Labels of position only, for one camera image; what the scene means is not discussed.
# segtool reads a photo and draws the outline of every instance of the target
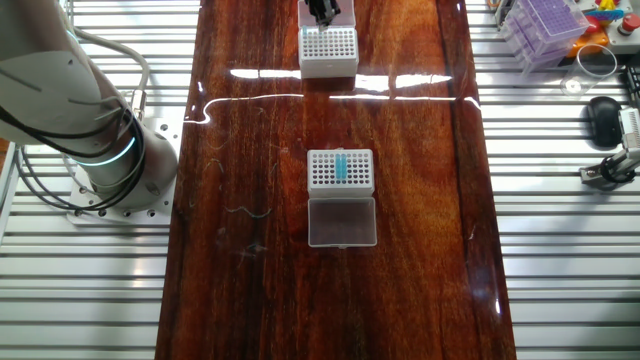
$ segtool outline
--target plastic container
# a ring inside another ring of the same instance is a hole
[[[614,75],[618,68],[616,56],[602,45],[584,46],[567,75],[560,82],[560,90],[567,96],[579,97],[598,82]]]
[[[505,21],[501,34],[507,42],[509,48],[513,51],[518,63],[522,66],[522,74],[526,75],[533,70],[545,69],[557,66],[567,55],[567,49],[556,50],[543,55],[535,55],[531,44],[523,36],[520,31],[512,31],[517,29],[512,21]]]
[[[375,246],[373,152],[310,150],[307,153],[309,246]]]
[[[534,50],[533,43],[522,31],[518,22],[513,18],[507,18],[505,20],[505,24],[502,29],[502,36],[504,37],[505,41],[507,41],[507,44],[514,52],[516,58],[518,56],[524,56],[534,62],[535,60],[550,60],[557,59],[559,57],[565,57],[573,47],[572,43],[560,43],[559,45],[562,46],[557,46],[557,48],[551,51],[537,54]]]
[[[303,79],[355,77],[358,72],[358,33],[353,0],[337,0],[341,13],[321,29],[298,1],[298,58]]]
[[[519,0],[509,12],[536,55],[573,45],[589,21],[573,0]]]
[[[377,243],[373,198],[309,200],[309,246],[344,249]]]

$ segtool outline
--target clear plastic lid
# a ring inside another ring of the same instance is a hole
[[[309,246],[344,249],[377,243],[373,198],[309,200]]]
[[[333,19],[331,27],[356,27],[356,15],[353,0],[336,0],[340,7],[340,14]],[[304,0],[298,1],[298,27],[318,26],[316,18],[309,13],[309,5]]]

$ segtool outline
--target wooden table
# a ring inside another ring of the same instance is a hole
[[[299,79],[296,9],[202,2],[156,358],[515,359],[464,3],[356,0],[355,90]],[[338,147],[374,152],[374,248],[307,245]]]
[[[7,156],[7,148],[9,143],[6,140],[0,139],[0,172],[2,172],[2,166],[4,165],[5,157]]]

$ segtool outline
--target white cable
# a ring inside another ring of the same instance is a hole
[[[142,55],[128,46],[122,45],[115,41],[101,38],[96,35],[89,34],[83,30],[78,29],[77,27],[73,28],[73,30],[80,38],[91,41],[96,45],[104,46],[106,48],[131,56],[142,67],[142,78],[140,79],[140,84],[138,85],[137,90],[144,90],[147,87],[147,82],[149,81],[149,74],[151,73],[151,70],[149,69],[149,63],[147,63],[147,60],[145,60]]]

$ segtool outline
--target mounting plate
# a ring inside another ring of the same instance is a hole
[[[180,146],[182,142],[182,120],[169,120],[162,118],[147,118],[143,120],[143,124],[158,134],[164,136],[171,147],[180,156]],[[87,173],[81,168],[76,168],[76,177],[82,184],[89,184]],[[173,208],[173,195],[175,192],[175,179],[167,190],[167,192],[149,207],[139,211],[130,211],[127,209],[113,208],[106,210],[106,213],[98,214],[97,212],[84,212],[80,216],[76,216],[73,212],[67,213],[67,219],[77,226],[169,226],[171,223],[171,209]],[[71,189],[70,202],[72,204],[86,205],[100,202],[101,199],[73,182]]]

